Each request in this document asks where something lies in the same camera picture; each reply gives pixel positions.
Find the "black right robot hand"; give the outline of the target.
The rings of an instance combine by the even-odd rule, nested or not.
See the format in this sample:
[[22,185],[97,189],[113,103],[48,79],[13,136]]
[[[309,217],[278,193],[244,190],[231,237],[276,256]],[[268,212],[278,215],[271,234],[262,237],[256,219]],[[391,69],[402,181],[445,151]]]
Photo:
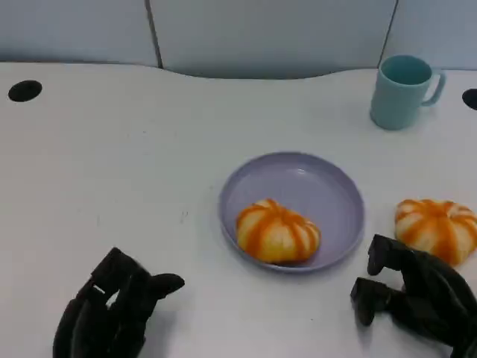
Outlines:
[[367,272],[399,271],[401,290],[359,277],[350,293],[358,322],[370,326],[388,313],[405,329],[448,345],[452,357],[476,356],[476,297],[465,279],[443,260],[376,234],[368,249]]

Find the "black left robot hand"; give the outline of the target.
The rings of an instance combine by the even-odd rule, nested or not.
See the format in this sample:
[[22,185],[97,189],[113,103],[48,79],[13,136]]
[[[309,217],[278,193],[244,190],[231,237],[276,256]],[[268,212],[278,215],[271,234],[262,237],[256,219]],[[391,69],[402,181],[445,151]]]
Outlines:
[[184,287],[172,273],[152,275],[112,248],[66,306],[53,357],[138,357],[157,301]]

